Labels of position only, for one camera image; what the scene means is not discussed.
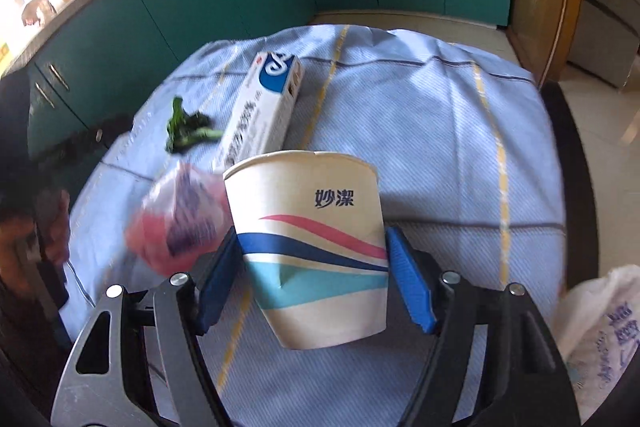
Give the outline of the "person's left hand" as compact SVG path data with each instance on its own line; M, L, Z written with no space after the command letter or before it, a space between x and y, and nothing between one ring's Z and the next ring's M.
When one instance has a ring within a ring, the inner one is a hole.
M70 194L58 191L55 217L50 225L38 228L31 217L15 216L1 221L1 282L13 294L27 300L36 297L18 259L17 247L28 243L37 235L44 257L60 267L70 257Z

